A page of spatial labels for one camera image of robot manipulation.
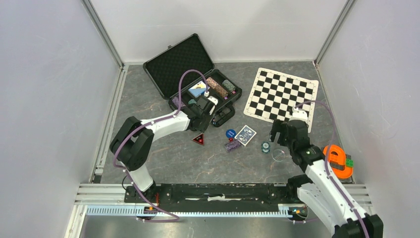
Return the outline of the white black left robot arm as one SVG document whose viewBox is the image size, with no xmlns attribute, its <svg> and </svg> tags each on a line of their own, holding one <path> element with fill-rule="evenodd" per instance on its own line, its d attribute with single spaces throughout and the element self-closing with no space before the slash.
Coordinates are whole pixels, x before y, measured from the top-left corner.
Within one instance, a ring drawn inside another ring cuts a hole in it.
<svg viewBox="0 0 420 238">
<path fill-rule="evenodd" d="M 161 117 L 138 120 L 132 116 L 126 119 L 109 149 L 114 155 L 114 165 L 128 173 L 142 201 L 150 202 L 156 195 L 155 182 L 145 165 L 152 143 L 176 132 L 205 132 L 217 104 L 218 99 L 213 96 L 200 96 L 196 103 Z"/>
</svg>

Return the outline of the purple chip stack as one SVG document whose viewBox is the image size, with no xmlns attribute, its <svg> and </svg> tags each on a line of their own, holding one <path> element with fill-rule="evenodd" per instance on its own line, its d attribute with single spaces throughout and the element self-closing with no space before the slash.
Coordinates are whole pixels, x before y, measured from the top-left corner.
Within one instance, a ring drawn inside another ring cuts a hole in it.
<svg viewBox="0 0 420 238">
<path fill-rule="evenodd" d="M 224 147 L 225 147 L 226 151 L 229 153 L 229 152 L 234 151 L 235 149 L 238 149 L 241 146 L 242 146 L 242 144 L 240 143 L 240 141 L 234 139 L 234 140 L 228 142 L 227 144 L 225 144 Z"/>
<path fill-rule="evenodd" d="M 185 107 L 185 104 L 178 98 L 174 97 L 172 98 L 172 102 L 176 108 L 183 108 Z"/>
</svg>

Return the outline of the green poker chip pair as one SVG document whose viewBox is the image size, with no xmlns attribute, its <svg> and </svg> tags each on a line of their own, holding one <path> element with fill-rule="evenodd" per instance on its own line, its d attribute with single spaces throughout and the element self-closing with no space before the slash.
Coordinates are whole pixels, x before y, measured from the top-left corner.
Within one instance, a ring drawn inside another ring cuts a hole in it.
<svg viewBox="0 0 420 238">
<path fill-rule="evenodd" d="M 263 153 L 268 154 L 270 152 L 270 144 L 268 142 L 263 142 L 261 144 L 261 150 Z"/>
</svg>

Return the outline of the purple chip stack front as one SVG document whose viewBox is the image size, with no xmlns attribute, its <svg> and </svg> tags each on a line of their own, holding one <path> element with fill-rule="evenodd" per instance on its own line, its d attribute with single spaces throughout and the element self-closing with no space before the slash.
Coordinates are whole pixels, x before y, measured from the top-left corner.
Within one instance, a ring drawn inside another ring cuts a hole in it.
<svg viewBox="0 0 420 238">
<path fill-rule="evenodd" d="M 178 98 L 174 97 L 172 98 L 172 102 L 176 108 L 183 108 L 185 107 L 185 104 Z"/>
</svg>

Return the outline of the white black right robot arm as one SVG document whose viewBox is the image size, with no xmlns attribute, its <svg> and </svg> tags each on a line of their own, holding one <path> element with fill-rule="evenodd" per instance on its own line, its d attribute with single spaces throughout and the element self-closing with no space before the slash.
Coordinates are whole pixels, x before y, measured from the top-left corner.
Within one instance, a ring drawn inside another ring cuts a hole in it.
<svg viewBox="0 0 420 238">
<path fill-rule="evenodd" d="M 315 213 L 333 238 L 381 238 L 384 224 L 370 215 L 345 189 L 327 166 L 322 150 L 311 144 L 308 127 L 302 120 L 275 120 L 270 138 L 288 148 L 293 162 L 303 174 L 288 179 L 286 196 L 302 201 Z"/>
</svg>

